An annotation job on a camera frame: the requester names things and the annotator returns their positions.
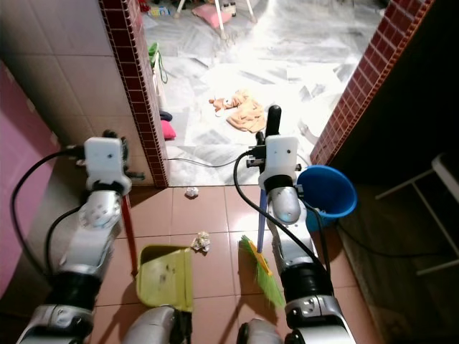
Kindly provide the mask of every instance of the marble floor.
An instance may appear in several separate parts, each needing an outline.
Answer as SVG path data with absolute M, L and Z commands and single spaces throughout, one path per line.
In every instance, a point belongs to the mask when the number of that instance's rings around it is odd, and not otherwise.
M 159 43 L 169 76 L 161 104 L 174 116 L 177 134 L 166 142 L 169 157 L 218 165 L 255 144 L 255 135 L 227 123 L 230 111 L 217 117 L 209 104 L 249 89 L 265 110 L 281 106 L 280 133 L 298 138 L 304 166 L 381 19 L 379 6 L 372 0 L 260 0 L 258 22 L 238 10 L 224 25 L 227 40 L 189 9 L 179 19 L 144 14 L 147 43 Z M 172 186 L 232 184 L 231 165 L 170 163 Z M 257 183 L 257 175 L 256 168 L 241 166 L 240 183 Z

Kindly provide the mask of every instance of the electrical wire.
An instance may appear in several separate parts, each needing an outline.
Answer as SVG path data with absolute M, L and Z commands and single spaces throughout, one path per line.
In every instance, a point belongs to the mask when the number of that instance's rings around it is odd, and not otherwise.
M 47 271 L 42 267 L 42 265 L 39 263 L 38 259 L 35 257 L 35 255 L 32 253 L 29 245 L 27 244 L 24 235 L 22 234 L 21 227 L 19 225 L 19 221 L 17 219 L 17 211 L 16 211 L 16 200 L 17 196 L 19 194 L 19 191 L 21 190 L 22 185 L 24 182 L 30 177 L 34 171 L 39 168 L 41 165 L 46 163 L 47 161 L 56 158 L 58 156 L 71 156 L 75 152 L 74 148 L 69 148 L 66 150 L 61 150 L 60 152 L 56 152 L 53 154 L 50 154 L 46 157 L 44 157 L 42 160 L 40 160 L 38 163 L 35 163 L 29 170 L 22 176 L 21 179 L 19 179 L 18 184 L 14 187 L 13 192 L 11 193 L 11 198 L 10 198 L 10 203 L 9 203 L 9 210 L 11 213 L 11 222 L 13 224 L 13 229 L 14 233 L 16 234 L 16 237 L 21 244 L 22 251 L 24 252 L 26 258 L 29 260 L 30 264 L 33 266 L 36 271 L 42 275 L 48 282 L 49 276 L 47 274 Z
M 377 251 L 371 247 L 368 247 L 365 244 L 362 244 L 358 239 L 355 238 L 351 233 L 349 233 L 342 225 L 340 221 L 336 222 L 336 226 L 339 227 L 353 242 L 359 245 L 362 249 L 367 250 L 368 252 L 375 254 L 377 256 L 386 257 L 386 258 L 417 258 L 417 257 L 428 257 L 428 256 L 442 256 L 441 252 L 420 252 L 412 254 L 391 254 L 386 252 Z
M 44 243 L 44 261 L 46 264 L 47 268 L 47 273 L 49 276 L 54 275 L 54 269 L 52 267 L 51 263 L 51 241 L 52 241 L 52 235 L 57 227 L 57 225 L 66 217 L 69 217 L 70 215 L 78 212 L 80 210 L 81 206 L 77 206 L 76 208 L 67 211 L 66 213 L 63 213 L 61 216 L 59 216 L 55 221 L 52 223 L 52 225 L 49 227 L 48 232 L 46 234 L 46 241 Z
M 167 160 L 186 161 L 187 163 L 193 163 L 194 165 L 198 165 L 198 166 L 202 166 L 202 167 L 219 168 L 219 167 L 224 167 L 224 166 L 231 165 L 231 164 L 234 163 L 237 159 L 228 161 L 227 163 L 223 163 L 222 165 L 207 165 L 206 163 L 200 163 L 199 161 L 194 161 L 194 160 L 185 159 L 185 158 L 170 158 L 170 159 L 167 159 Z
M 323 260 L 325 262 L 325 268 L 328 272 L 328 276 L 331 277 L 331 268 L 330 268 L 330 257 L 328 255 L 328 247 L 327 247 L 327 241 L 325 239 L 325 234 L 323 233 L 323 226 L 322 226 L 322 221 L 321 221 L 321 216 L 319 215 L 318 211 L 316 208 L 313 208 L 310 206 L 306 201 L 301 199 L 303 202 L 304 206 L 312 211 L 314 213 L 314 216 L 316 217 L 316 221 L 318 224 L 318 235 L 321 238 L 321 246 L 322 246 L 322 253 L 323 253 Z
M 287 229 L 280 221 L 278 221 L 275 217 L 271 216 L 268 212 L 264 211 L 261 209 L 259 206 L 257 206 L 255 203 L 253 203 L 251 200 L 248 199 L 246 195 L 242 192 L 239 182 L 237 181 L 237 167 L 239 166 L 239 162 L 241 161 L 242 158 L 245 156 L 248 156 L 251 154 L 251 150 L 248 150 L 247 152 L 242 153 L 239 157 L 237 157 L 235 161 L 235 168 L 233 170 L 233 179 L 235 182 L 235 188 L 239 196 L 247 203 L 249 206 L 251 206 L 253 209 L 258 211 L 260 214 L 262 214 L 266 219 L 270 220 L 272 223 L 274 223 L 281 231 L 286 233 L 313 261 L 313 263 L 319 268 L 320 271 L 322 271 L 325 275 L 328 275 L 327 270 L 323 267 L 322 263 L 318 258 L 315 256 L 315 254 L 291 231 Z M 331 284 L 331 280 L 329 280 L 330 288 L 333 290 L 333 286 Z

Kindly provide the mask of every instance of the pink pillow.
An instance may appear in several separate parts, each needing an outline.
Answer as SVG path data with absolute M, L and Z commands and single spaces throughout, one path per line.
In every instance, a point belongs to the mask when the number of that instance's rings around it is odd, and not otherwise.
M 192 9 L 191 12 L 199 18 L 203 18 L 211 27 L 215 28 L 219 26 L 217 8 L 215 5 L 204 4 Z M 226 23 L 230 19 L 230 13 L 222 12 L 222 22 Z
M 176 137 L 174 129 L 171 127 L 171 123 L 167 120 L 161 121 L 161 127 L 163 128 L 163 135 L 166 140 L 172 140 Z

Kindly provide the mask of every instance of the bucket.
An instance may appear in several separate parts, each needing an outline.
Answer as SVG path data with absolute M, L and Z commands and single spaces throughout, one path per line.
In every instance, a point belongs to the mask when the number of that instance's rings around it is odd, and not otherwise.
M 349 215 L 357 205 L 357 192 L 351 181 L 335 168 L 323 165 L 307 167 L 298 177 L 303 187 L 303 200 L 319 209 L 322 225 L 328 226 Z M 309 231 L 319 229 L 316 216 L 308 210 L 306 226 Z

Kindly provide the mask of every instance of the dustpan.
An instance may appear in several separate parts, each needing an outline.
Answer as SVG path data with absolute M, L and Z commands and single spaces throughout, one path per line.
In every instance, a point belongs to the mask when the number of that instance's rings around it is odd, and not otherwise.
M 141 251 L 137 296 L 149 306 L 171 305 L 193 310 L 191 249 L 181 246 L 149 245 Z

